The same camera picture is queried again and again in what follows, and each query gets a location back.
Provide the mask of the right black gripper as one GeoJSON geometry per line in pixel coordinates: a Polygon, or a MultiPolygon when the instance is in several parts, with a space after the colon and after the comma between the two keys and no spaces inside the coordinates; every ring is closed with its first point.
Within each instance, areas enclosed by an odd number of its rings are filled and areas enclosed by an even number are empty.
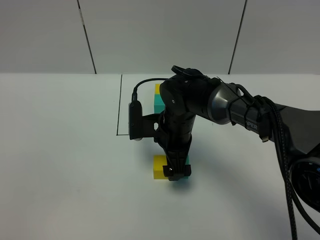
{"type": "Polygon", "coordinates": [[[162,112],[160,115],[154,142],[165,152],[167,165],[163,166],[163,174],[169,181],[178,181],[192,173],[191,165],[186,164],[186,160],[192,141],[194,121],[195,114],[191,112],[182,115],[162,112]]]}

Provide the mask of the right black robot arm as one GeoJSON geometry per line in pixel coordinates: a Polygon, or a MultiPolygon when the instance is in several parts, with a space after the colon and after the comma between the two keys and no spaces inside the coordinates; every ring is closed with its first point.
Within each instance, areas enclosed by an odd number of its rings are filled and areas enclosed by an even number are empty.
{"type": "Polygon", "coordinates": [[[191,174],[186,164],[196,116],[219,125],[240,125],[275,144],[280,171],[289,195],[320,208],[320,113],[276,104],[252,96],[242,85],[209,78],[197,69],[173,66],[174,76],[159,87],[164,103],[158,131],[172,181],[191,174]]]}

